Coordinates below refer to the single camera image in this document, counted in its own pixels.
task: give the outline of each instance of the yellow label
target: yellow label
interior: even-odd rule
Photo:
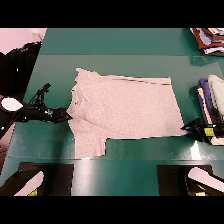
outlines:
[[[198,192],[196,193],[196,196],[205,196],[205,192]]]
[[[32,191],[30,194],[28,194],[27,196],[37,196],[37,189]]]
[[[215,136],[213,128],[204,128],[204,130],[205,130],[205,135],[206,136],[210,136],[210,137],[214,137]]]

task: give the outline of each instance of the stack of folded clothes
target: stack of folded clothes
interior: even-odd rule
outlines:
[[[204,55],[224,56],[224,28],[190,28]]]
[[[198,81],[198,99],[206,124],[224,122],[224,80],[209,75]],[[224,145],[224,136],[212,137],[213,145]]]

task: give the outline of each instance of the table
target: table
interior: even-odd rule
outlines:
[[[49,82],[52,86],[46,105],[68,107],[77,67],[103,75],[171,77],[187,124],[201,116],[197,81],[209,74],[223,78],[224,62],[222,58],[201,57],[187,29],[48,29],[25,101]],[[67,123],[17,124],[0,184],[17,170],[20,161],[75,163],[73,195],[158,195],[156,164],[200,160],[211,164],[216,175],[224,175],[220,171],[224,147],[184,136],[109,139],[106,153],[88,161],[74,160],[74,137]],[[113,185],[117,184],[120,187],[115,190]]]

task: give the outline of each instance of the green tabletop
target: green tabletop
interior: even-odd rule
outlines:
[[[209,74],[223,78],[223,59],[199,55],[187,29],[48,29],[25,101],[49,82],[52,86],[46,105],[68,107],[77,67],[102,75],[171,77],[187,124],[201,116],[198,80]],[[211,164],[216,175],[223,175],[223,146],[209,146],[185,136],[108,139],[106,156],[74,160],[74,136],[67,122],[31,121],[16,125],[0,185],[17,170],[20,161],[75,162],[73,195],[158,195],[156,164],[198,159]]]

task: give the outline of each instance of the pink wall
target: pink wall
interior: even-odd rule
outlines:
[[[44,38],[47,28],[0,28],[0,52],[6,54],[12,49],[20,48],[29,42],[39,41],[39,33]]]

